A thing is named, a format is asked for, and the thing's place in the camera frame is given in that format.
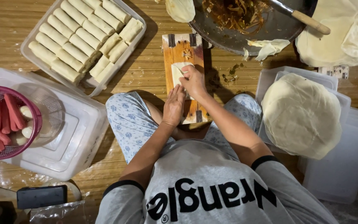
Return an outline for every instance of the wooden floor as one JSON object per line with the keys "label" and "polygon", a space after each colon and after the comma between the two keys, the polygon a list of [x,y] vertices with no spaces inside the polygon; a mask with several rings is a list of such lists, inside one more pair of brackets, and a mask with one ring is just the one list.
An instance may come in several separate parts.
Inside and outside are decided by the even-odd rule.
{"label": "wooden floor", "polygon": [[[38,70],[22,56],[20,45],[53,2],[54,0],[0,0],[0,67],[15,71]],[[191,29],[185,23],[173,21],[167,14],[164,3],[157,4],[154,0],[124,0],[124,2],[145,19],[146,35],[107,89],[94,99],[105,103],[114,93],[138,90],[144,99],[162,109],[166,100],[166,87],[161,36],[170,33],[191,33]],[[208,79],[216,74],[221,76],[228,73],[228,69],[236,63],[245,65],[236,73],[239,76],[237,84],[230,84],[227,87],[221,81],[223,88],[209,87],[211,90],[214,89],[214,97],[222,103],[231,99],[239,90],[255,94],[258,76],[262,69],[284,65],[306,68],[306,65],[297,58],[292,44],[277,56],[267,58],[263,63],[242,62],[241,56],[218,48],[206,50],[204,58],[207,83]],[[36,73],[47,77],[42,71]],[[351,68],[348,80],[339,81],[338,91],[350,96],[352,106],[358,108],[358,67]],[[284,154],[277,156],[299,181],[303,180],[303,176],[296,169],[295,156]],[[73,180],[80,187],[85,199],[100,201],[103,191],[117,181],[125,166],[120,147],[109,128],[92,166],[76,175]],[[47,179],[45,176],[0,162],[0,186],[5,188],[17,190],[24,186],[38,186]]]}

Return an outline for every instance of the pajama pants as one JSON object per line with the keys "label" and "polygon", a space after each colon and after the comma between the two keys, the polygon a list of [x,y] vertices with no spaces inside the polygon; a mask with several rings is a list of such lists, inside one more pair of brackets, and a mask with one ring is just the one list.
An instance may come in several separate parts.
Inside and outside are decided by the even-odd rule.
{"label": "pajama pants", "polygon": [[[107,100],[106,107],[108,121],[126,163],[129,163],[157,129],[158,124],[154,122],[149,109],[136,92],[114,94]],[[262,110],[250,95],[238,94],[227,102],[224,108],[244,121],[255,132],[258,131]],[[204,140],[221,145],[234,153],[215,122],[211,123]],[[166,145],[174,142],[175,140],[170,137]]]}

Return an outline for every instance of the black sleeve trim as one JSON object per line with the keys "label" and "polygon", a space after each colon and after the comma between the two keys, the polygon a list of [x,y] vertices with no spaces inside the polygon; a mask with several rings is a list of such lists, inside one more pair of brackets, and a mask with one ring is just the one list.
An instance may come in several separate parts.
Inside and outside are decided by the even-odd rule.
{"label": "black sleeve trim", "polygon": [[253,170],[256,170],[256,168],[258,168],[259,165],[261,165],[264,162],[267,161],[276,161],[276,162],[280,162],[275,156],[273,155],[264,155],[258,159],[255,160],[255,162],[252,163],[251,168]]}
{"label": "black sleeve trim", "polygon": [[144,188],[136,181],[133,180],[123,180],[123,181],[117,181],[115,183],[113,183],[112,185],[110,185],[103,193],[103,197],[106,196],[110,191],[112,191],[113,189],[120,187],[120,186],[124,186],[124,185],[133,185],[138,187],[144,194]]}

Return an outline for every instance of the plastic bag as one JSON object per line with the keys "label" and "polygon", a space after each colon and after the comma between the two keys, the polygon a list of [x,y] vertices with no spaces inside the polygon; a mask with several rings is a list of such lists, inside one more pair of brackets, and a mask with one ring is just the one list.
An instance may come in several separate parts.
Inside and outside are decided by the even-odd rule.
{"label": "plastic bag", "polygon": [[31,224],[94,224],[98,214],[94,200],[77,201],[31,210]]}

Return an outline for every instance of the person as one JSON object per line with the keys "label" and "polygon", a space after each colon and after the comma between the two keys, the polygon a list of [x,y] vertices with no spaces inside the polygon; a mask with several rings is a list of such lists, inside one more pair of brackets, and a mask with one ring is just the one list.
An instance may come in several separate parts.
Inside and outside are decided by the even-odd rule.
{"label": "person", "polygon": [[[221,106],[203,74],[182,70],[163,114],[135,92],[107,101],[128,165],[104,192],[97,224],[338,223],[258,137],[262,110],[251,96]],[[177,128],[184,90],[214,120],[199,133]]]}

